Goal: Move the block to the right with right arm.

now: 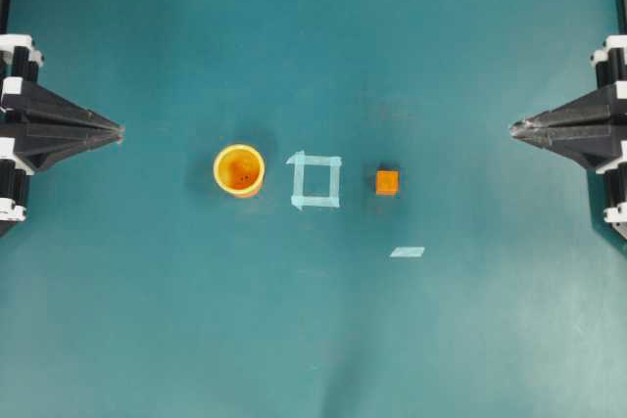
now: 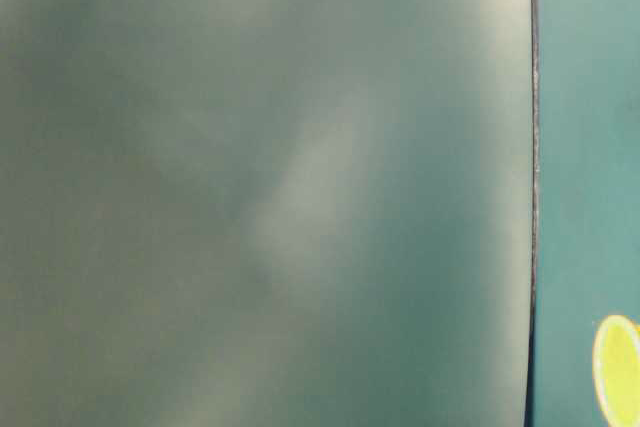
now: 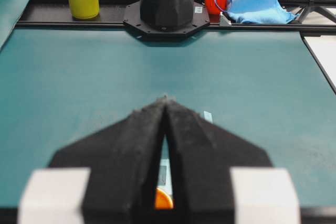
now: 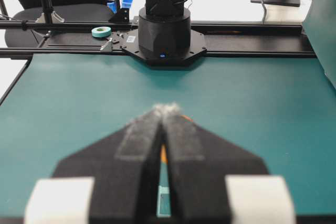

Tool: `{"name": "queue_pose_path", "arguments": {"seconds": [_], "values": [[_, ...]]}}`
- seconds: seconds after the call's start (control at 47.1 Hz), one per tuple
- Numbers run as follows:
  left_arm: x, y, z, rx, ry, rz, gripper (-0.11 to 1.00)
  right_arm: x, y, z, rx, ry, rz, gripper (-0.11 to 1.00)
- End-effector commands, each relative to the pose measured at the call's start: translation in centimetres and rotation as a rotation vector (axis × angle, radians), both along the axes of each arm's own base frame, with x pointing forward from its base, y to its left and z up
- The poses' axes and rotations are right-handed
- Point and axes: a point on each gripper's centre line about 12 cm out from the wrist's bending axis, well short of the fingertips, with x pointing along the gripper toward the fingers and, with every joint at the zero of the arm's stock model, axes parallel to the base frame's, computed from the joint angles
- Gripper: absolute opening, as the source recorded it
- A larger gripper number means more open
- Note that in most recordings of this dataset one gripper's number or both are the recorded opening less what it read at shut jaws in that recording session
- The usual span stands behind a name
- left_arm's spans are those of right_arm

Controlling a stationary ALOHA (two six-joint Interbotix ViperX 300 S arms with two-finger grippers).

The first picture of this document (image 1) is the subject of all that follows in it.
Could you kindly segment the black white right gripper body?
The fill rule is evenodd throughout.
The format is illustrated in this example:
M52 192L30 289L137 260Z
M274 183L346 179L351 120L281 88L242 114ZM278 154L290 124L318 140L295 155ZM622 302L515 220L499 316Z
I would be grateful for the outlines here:
M603 47L592 54L591 65L598 88L610 85L617 100L609 123L618 130L619 154L596 169L596 174L603 177L603 221L626 238L626 36L608 36Z

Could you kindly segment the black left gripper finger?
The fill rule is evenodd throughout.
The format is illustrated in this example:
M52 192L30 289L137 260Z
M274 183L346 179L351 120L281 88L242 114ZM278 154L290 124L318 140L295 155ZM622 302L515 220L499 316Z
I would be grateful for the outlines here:
M2 83L1 110L28 117L123 134L124 127L84 109L36 83L7 77Z
M1 125L1 159L27 174L45 171L75 155L122 140L122 134L82 126L10 123Z

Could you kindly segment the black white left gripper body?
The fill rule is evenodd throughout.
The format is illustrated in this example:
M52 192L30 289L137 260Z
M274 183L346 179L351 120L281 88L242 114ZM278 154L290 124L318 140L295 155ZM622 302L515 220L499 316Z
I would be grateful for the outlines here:
M1 35L1 100L20 95L28 81L37 83L44 59L27 34ZM1 236L27 216L30 177L35 170L17 155L25 115L1 104Z

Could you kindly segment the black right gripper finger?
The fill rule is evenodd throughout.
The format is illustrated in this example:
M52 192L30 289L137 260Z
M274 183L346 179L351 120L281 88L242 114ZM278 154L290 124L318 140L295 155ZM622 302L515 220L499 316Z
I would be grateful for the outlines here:
M531 129L611 123L626 119L626 81L618 80L553 110L524 118L509 127L511 134Z
M510 135L521 142L544 149L603 174L625 163L625 129L531 129Z

